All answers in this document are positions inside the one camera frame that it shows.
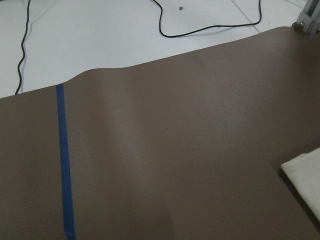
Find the cream long-sleeve cat shirt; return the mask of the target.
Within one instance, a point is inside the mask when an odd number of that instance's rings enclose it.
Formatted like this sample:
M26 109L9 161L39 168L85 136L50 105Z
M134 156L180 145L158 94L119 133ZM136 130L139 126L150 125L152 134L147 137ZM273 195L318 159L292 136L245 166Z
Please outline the cream long-sleeve cat shirt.
M281 164L288 179L317 219L320 218L320 149Z

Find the aluminium frame post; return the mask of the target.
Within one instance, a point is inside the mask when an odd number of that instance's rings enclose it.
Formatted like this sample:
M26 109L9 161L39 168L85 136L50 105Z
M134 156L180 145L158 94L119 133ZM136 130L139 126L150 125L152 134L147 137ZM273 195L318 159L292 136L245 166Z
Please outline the aluminium frame post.
M307 35L319 34L320 0L308 0L292 26L302 30Z

